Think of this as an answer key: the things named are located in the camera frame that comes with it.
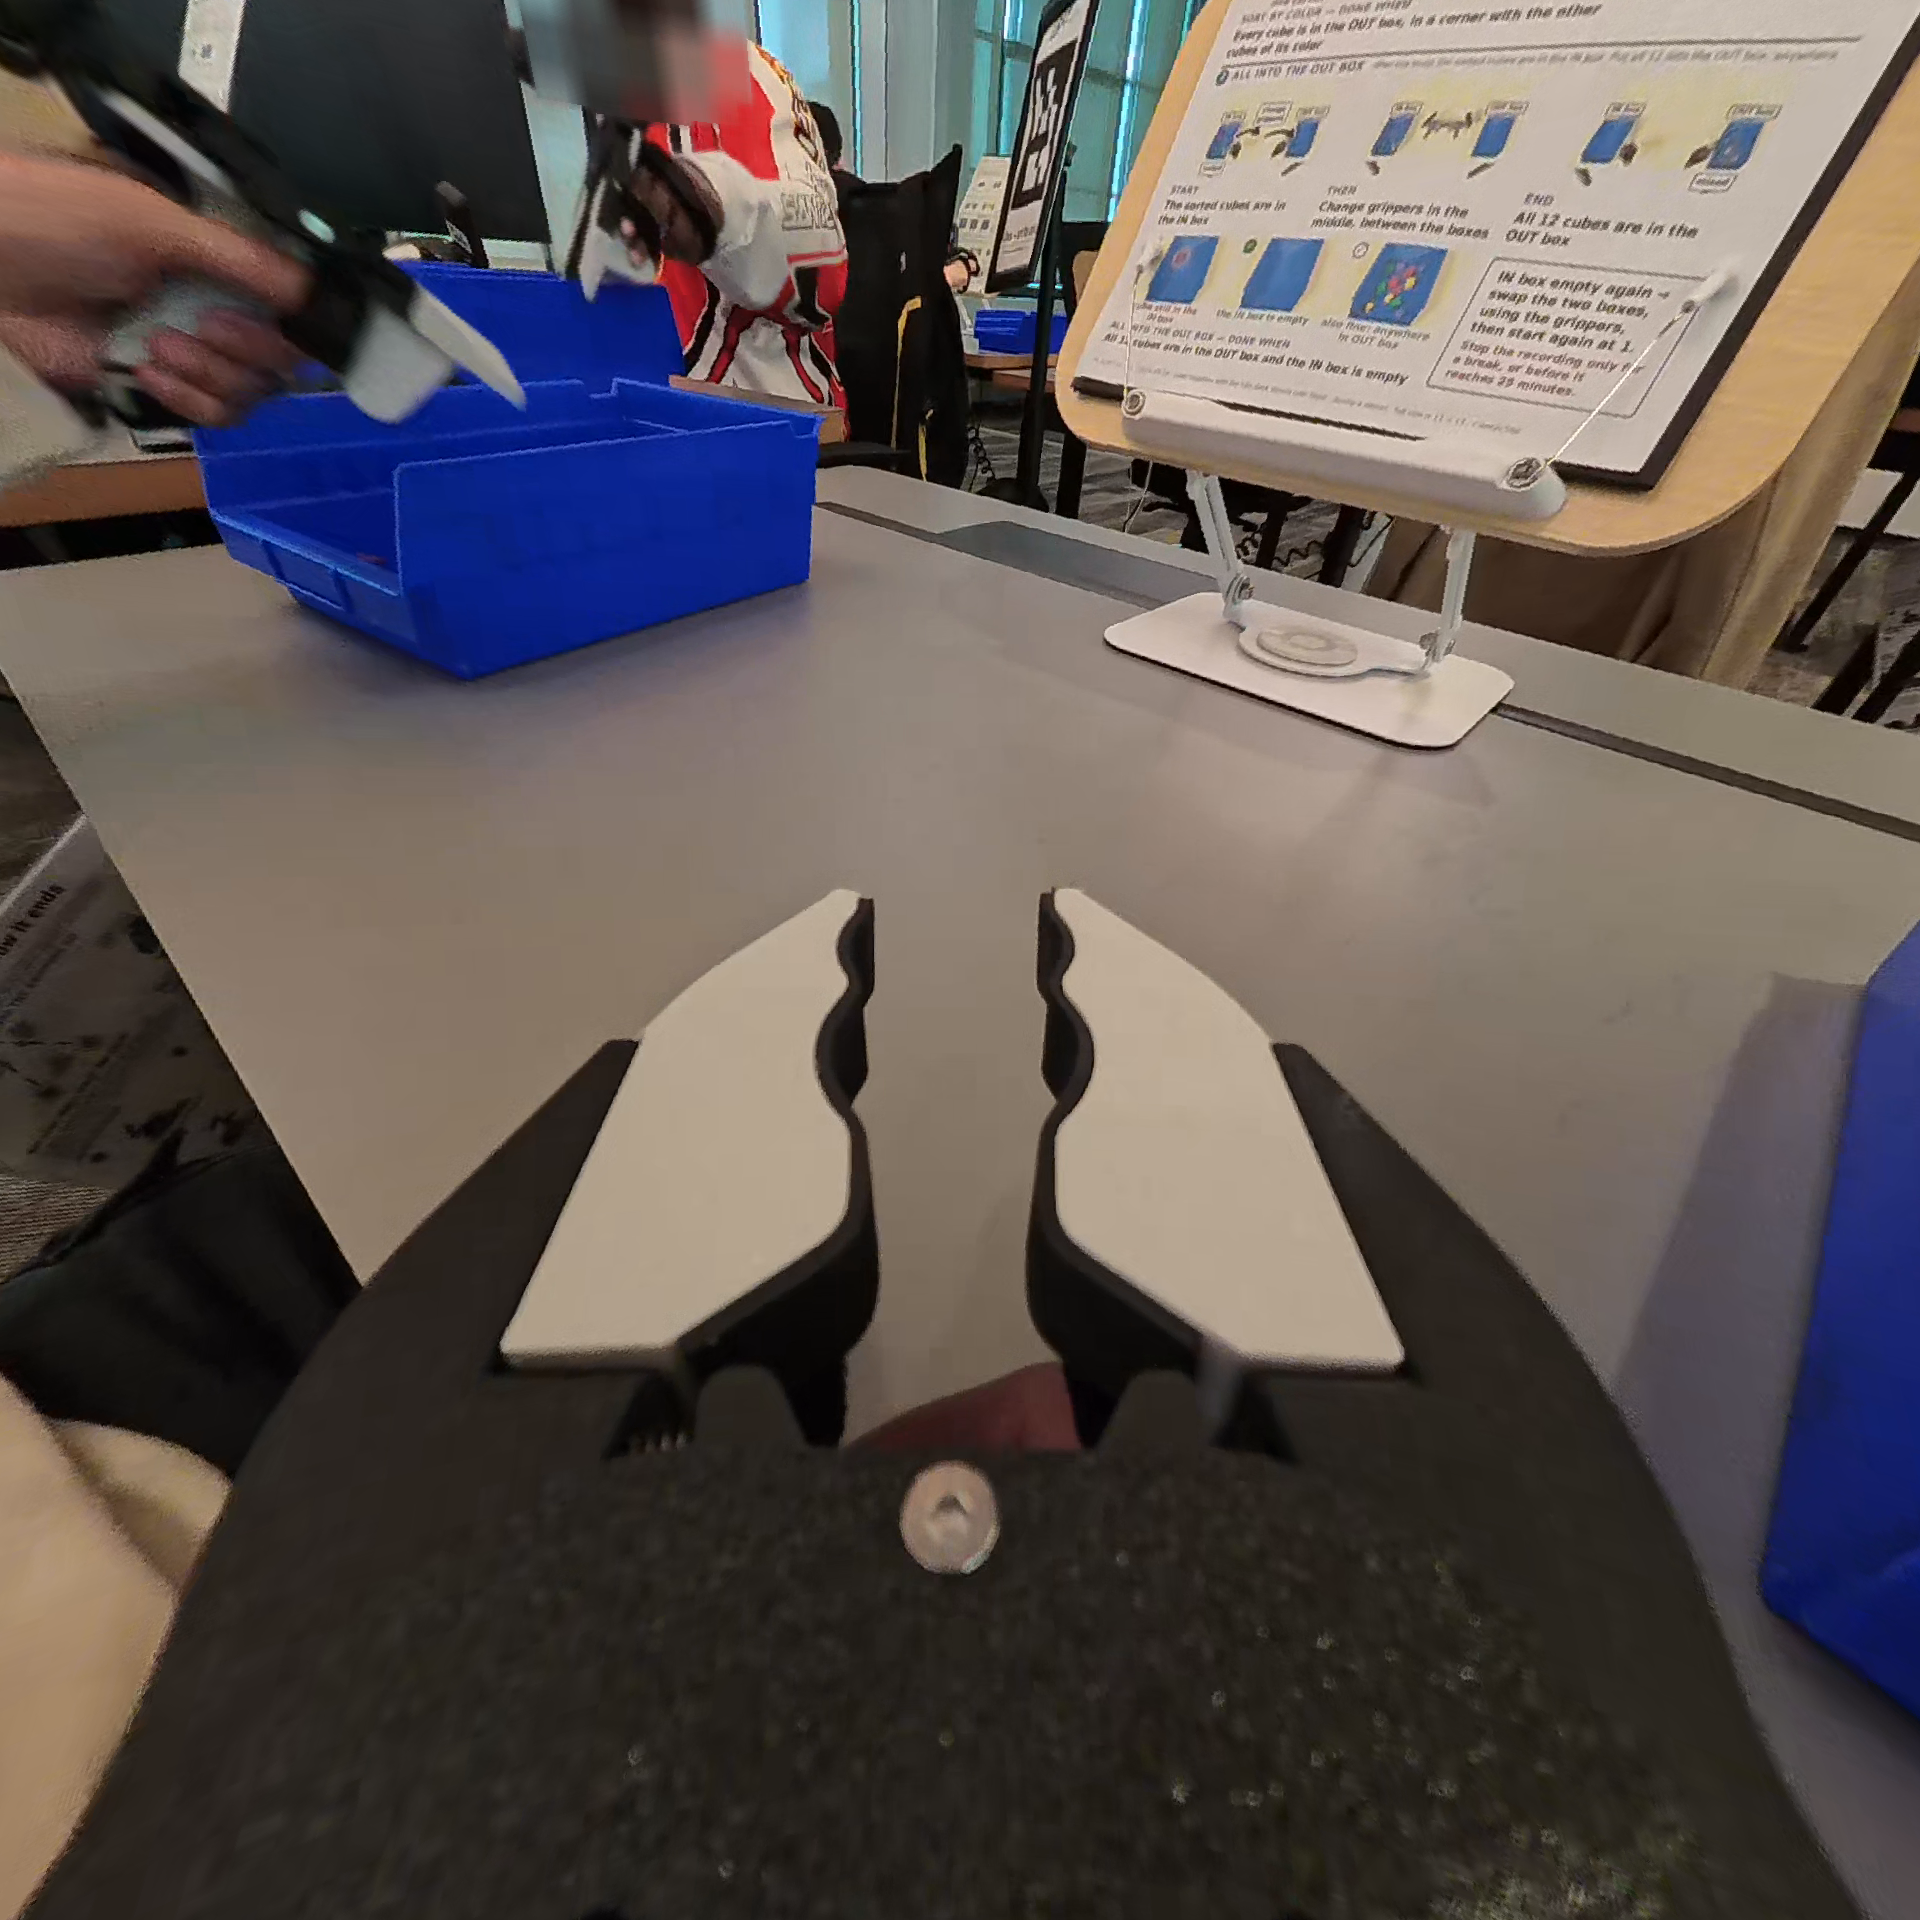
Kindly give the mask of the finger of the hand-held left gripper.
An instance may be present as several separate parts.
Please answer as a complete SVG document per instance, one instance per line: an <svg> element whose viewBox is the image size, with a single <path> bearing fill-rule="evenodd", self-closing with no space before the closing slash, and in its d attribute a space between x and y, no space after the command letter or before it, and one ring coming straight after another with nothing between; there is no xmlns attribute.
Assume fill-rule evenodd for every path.
<svg viewBox="0 0 1920 1920"><path fill-rule="evenodd" d="M400 425L440 393L452 356L391 306L373 306L344 365L345 396L380 425Z"/></svg>
<svg viewBox="0 0 1920 1920"><path fill-rule="evenodd" d="M511 407L525 408L527 394L522 381L509 365L502 350L483 337L470 322L458 318L452 306L430 292L418 276L403 276L403 284L405 292L400 294L397 316L409 320L421 330L421 333L452 356L452 376L468 374Z"/></svg>

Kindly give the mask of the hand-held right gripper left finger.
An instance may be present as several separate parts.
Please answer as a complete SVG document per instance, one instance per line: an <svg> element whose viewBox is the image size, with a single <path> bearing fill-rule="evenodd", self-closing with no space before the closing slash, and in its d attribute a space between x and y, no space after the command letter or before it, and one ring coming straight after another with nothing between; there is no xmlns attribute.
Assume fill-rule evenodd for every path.
<svg viewBox="0 0 1920 1920"><path fill-rule="evenodd" d="M873 900L826 891L640 1033L509 1319L516 1373L644 1371L683 1404L734 1369L842 1444L877 1312L868 1085Z"/></svg>

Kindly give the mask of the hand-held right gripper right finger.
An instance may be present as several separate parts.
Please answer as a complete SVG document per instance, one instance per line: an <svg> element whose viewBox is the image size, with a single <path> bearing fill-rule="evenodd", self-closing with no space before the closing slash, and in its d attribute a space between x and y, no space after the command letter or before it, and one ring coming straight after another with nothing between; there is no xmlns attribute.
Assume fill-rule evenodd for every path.
<svg viewBox="0 0 1920 1920"><path fill-rule="evenodd" d="M1051 1105L1029 1314L1098 1411L1173 1375L1226 1447L1288 1447L1282 1380L1405 1367L1277 1046L1209 974L1079 887L1040 900Z"/></svg>

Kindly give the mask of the person's left hand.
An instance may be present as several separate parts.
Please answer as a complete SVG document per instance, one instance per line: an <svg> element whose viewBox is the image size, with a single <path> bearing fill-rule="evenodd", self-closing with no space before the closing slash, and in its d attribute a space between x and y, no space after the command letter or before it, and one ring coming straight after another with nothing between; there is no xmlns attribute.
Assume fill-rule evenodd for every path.
<svg viewBox="0 0 1920 1920"><path fill-rule="evenodd" d="M213 314L159 330L132 379L191 426L237 425L305 364L280 324L305 306L299 266L110 168L2 156L2 344L44 385L88 393L122 316L174 280L213 284Z"/></svg>

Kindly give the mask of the large black monitor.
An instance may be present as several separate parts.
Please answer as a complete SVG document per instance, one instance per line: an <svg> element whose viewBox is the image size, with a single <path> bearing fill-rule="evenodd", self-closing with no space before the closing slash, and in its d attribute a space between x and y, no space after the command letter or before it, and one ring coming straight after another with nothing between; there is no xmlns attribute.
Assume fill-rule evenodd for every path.
<svg viewBox="0 0 1920 1920"><path fill-rule="evenodd" d="M438 227L440 185L487 241L544 242L502 2L252 2L229 110L328 216Z"/></svg>

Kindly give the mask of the person's dark trousers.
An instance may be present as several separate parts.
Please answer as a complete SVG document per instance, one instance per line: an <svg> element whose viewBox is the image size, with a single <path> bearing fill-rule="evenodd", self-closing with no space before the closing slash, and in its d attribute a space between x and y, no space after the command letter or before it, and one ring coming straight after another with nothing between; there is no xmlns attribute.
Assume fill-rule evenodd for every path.
<svg viewBox="0 0 1920 1920"><path fill-rule="evenodd" d="M2 1373L51 1421L237 1476L362 1290L274 1142L163 1153L2 1285Z"/></svg>

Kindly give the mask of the tan fabric cover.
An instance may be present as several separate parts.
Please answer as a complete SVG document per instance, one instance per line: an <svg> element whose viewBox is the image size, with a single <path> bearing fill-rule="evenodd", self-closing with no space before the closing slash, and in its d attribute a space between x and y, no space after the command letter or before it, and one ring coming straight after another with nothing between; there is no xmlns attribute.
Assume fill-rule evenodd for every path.
<svg viewBox="0 0 1920 1920"><path fill-rule="evenodd" d="M1916 314L1888 316L1789 462L1694 539L1638 556L1562 556L1479 538L1467 618L1689 680L1751 688L1898 410L1916 337Z"/></svg>

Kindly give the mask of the printed instruction sheet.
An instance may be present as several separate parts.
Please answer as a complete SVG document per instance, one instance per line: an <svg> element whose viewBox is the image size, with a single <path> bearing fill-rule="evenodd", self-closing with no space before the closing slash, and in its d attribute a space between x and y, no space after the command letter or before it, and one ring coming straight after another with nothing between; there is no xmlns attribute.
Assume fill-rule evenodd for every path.
<svg viewBox="0 0 1920 1920"><path fill-rule="evenodd" d="M1650 490L1913 2L1226 4L1074 385Z"/></svg>

